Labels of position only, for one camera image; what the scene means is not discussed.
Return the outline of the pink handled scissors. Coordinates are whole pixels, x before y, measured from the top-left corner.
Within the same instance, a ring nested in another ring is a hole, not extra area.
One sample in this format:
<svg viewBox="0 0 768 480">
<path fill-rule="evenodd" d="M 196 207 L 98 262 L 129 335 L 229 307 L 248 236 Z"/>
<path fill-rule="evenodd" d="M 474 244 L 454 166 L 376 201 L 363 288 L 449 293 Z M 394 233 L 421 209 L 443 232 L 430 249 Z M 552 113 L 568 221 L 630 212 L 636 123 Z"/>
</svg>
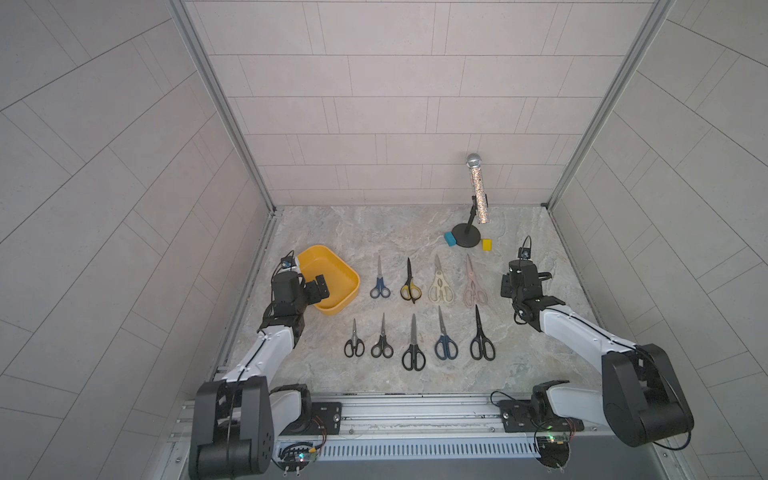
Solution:
<svg viewBox="0 0 768 480">
<path fill-rule="evenodd" d="M 467 308 L 475 305 L 485 305 L 488 301 L 487 293 L 481 288 L 470 256 L 466 259 L 467 283 L 463 293 L 463 303 Z"/>
</svg>

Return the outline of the yellow plastic storage box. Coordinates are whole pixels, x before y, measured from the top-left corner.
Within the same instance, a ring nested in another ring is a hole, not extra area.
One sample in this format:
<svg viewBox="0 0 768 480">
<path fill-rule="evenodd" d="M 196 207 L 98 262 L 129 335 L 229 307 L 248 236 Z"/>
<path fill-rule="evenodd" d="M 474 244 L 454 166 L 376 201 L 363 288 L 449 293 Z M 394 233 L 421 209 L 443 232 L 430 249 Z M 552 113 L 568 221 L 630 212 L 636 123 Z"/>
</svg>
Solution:
<svg viewBox="0 0 768 480">
<path fill-rule="evenodd" d="M 298 264 L 307 280 L 314 280 L 318 275 L 324 277 L 329 297 L 315 305 L 322 314 L 336 315 L 357 297 L 359 274 L 328 247 L 309 247 L 298 254 Z"/>
</svg>

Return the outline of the cream handled kitchen scissors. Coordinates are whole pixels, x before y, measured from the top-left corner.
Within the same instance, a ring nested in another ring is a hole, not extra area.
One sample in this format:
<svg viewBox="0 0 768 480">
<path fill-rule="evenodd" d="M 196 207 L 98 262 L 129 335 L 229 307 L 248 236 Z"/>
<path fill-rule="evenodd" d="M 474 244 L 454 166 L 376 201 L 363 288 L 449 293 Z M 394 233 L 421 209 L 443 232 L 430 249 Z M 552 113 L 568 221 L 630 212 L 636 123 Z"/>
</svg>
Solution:
<svg viewBox="0 0 768 480">
<path fill-rule="evenodd" d="M 435 255 L 434 264 L 435 273 L 433 283 L 428 291 L 429 299 L 433 303 L 451 304 L 455 299 L 455 293 L 447 283 L 438 255 Z"/>
</svg>

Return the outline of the small black handled scissors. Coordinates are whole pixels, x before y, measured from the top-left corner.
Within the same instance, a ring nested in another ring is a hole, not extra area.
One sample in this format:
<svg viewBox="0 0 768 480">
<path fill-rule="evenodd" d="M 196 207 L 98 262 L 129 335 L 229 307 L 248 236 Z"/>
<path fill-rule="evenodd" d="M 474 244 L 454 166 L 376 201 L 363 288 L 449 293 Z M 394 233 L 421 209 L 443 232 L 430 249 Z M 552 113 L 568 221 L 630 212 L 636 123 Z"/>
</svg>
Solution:
<svg viewBox="0 0 768 480">
<path fill-rule="evenodd" d="M 345 342 L 344 355 L 347 358 L 361 357 L 365 353 L 365 344 L 357 335 L 357 321 L 352 322 L 351 337 Z"/>
</svg>

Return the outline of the dark blue handled scissors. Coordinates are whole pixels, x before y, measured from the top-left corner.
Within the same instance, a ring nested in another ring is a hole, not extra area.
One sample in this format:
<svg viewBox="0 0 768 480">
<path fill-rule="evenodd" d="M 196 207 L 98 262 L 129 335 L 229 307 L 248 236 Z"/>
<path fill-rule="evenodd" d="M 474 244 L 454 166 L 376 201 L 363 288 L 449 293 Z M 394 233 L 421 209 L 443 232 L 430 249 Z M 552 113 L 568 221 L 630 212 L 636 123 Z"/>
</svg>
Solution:
<svg viewBox="0 0 768 480">
<path fill-rule="evenodd" d="M 447 334 L 441 308 L 438 308 L 438 322 L 440 336 L 434 346 L 435 355 L 442 361 L 455 360 L 458 357 L 458 345 Z"/>
</svg>

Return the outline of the black ring handled scissors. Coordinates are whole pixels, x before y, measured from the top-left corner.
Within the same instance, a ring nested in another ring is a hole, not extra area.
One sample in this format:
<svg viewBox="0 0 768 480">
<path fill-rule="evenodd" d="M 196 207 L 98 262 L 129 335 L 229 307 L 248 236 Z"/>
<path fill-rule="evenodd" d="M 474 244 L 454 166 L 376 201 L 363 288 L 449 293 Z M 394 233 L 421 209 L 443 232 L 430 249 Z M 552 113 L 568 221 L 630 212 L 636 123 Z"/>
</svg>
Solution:
<svg viewBox="0 0 768 480">
<path fill-rule="evenodd" d="M 371 347 L 371 356 L 373 358 L 391 358 L 394 355 L 394 349 L 387 341 L 386 335 L 386 320 L 385 315 L 382 315 L 381 328 L 378 341 Z"/>
</svg>

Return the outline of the yellow handled scissors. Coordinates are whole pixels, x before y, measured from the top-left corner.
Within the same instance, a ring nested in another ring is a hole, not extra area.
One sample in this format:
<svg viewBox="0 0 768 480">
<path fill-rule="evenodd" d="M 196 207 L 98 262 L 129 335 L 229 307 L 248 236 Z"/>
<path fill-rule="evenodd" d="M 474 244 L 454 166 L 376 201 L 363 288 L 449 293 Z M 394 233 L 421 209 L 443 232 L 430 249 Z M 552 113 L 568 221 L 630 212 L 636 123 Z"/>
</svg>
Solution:
<svg viewBox="0 0 768 480">
<path fill-rule="evenodd" d="M 414 283 L 414 276 L 410 259 L 407 259 L 406 269 L 407 277 L 403 286 L 400 288 L 400 296 L 405 301 L 416 303 L 422 297 L 422 290 Z"/>
</svg>

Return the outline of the black pointed scissors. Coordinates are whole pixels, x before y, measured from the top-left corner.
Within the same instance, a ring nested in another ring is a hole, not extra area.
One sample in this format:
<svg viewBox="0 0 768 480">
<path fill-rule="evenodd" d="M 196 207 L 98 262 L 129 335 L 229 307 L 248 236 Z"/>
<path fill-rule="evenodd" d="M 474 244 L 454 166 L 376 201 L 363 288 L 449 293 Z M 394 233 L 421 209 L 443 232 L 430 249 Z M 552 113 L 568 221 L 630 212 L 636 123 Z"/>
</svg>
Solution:
<svg viewBox="0 0 768 480">
<path fill-rule="evenodd" d="M 418 345 L 416 315 L 411 318 L 409 345 L 401 358 L 402 366 L 407 371 L 421 371 L 426 365 L 426 357 Z"/>
</svg>

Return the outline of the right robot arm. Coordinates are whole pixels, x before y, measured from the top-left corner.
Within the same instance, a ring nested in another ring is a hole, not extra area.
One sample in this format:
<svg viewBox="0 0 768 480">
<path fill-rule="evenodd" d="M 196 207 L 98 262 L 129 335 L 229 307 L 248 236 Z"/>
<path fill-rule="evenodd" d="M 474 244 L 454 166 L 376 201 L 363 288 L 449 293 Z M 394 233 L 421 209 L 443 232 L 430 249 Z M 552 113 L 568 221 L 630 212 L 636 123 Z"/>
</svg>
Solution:
<svg viewBox="0 0 768 480">
<path fill-rule="evenodd" d="M 669 356 L 655 344 L 620 338 L 543 293 L 549 272 L 527 259 L 509 263 L 500 295 L 512 300 L 519 320 L 568 346 L 601 374 L 599 390 L 567 381 L 534 388 L 534 421 L 574 418 L 610 427 L 630 447 L 692 433 L 693 413 Z"/>
</svg>

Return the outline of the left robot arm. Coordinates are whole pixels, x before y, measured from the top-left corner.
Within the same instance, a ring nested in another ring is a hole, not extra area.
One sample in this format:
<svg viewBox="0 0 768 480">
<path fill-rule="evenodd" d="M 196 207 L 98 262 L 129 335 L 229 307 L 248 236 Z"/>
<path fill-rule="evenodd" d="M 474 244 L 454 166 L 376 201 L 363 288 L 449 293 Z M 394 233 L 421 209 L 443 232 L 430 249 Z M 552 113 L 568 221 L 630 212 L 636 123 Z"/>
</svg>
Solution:
<svg viewBox="0 0 768 480">
<path fill-rule="evenodd" d="M 304 385 L 271 392 L 270 383 L 303 332 L 306 308 L 330 292 L 322 275 L 307 281 L 291 269 L 275 274 L 271 288 L 257 339 L 243 360 L 197 391 L 188 463 L 192 479 L 264 473 L 277 435 L 308 417 L 311 400 Z"/>
</svg>

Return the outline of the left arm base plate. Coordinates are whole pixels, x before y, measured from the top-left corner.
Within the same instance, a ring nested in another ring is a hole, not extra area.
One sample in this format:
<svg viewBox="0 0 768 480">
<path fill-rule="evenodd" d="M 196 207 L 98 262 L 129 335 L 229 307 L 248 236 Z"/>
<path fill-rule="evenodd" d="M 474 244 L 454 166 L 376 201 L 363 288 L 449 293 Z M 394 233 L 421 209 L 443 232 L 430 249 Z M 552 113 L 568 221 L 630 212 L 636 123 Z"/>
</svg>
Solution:
<svg viewBox="0 0 768 480">
<path fill-rule="evenodd" d="M 313 402 L 311 410 L 289 424 L 281 436 L 338 435 L 342 418 L 341 402 Z"/>
</svg>

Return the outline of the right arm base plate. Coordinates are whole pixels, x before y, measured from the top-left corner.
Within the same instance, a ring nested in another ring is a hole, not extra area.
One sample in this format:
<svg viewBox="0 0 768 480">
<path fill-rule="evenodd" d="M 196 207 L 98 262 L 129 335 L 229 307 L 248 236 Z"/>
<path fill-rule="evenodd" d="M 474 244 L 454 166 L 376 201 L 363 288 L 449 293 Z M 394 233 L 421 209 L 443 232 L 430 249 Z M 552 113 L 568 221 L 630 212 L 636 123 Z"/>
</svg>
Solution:
<svg viewBox="0 0 768 480">
<path fill-rule="evenodd" d="M 585 429 L 582 420 L 537 413 L 531 401 L 502 399 L 493 403 L 499 408 L 505 433 L 576 433 Z"/>
</svg>

